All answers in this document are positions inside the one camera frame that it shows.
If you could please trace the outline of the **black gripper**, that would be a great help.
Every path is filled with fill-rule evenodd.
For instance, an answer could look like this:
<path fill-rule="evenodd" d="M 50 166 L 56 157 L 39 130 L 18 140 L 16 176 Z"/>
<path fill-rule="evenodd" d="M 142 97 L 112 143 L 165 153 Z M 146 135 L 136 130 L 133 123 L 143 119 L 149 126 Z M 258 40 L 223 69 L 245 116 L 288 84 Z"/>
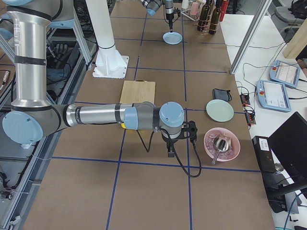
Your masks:
<path fill-rule="evenodd" d="M 170 33 L 173 32 L 173 19 L 174 19 L 174 14 L 173 13 L 166 13 L 165 14 L 166 21 L 169 24 L 169 31 Z"/>
<path fill-rule="evenodd" d="M 167 153 L 168 153 L 168 157 L 169 158 L 173 158 L 175 156 L 175 143 L 178 140 L 182 139 L 182 134 L 181 133 L 177 133 L 177 134 L 169 134 L 167 131 L 162 131 L 162 139 L 163 141 L 166 143 L 167 146 Z"/>

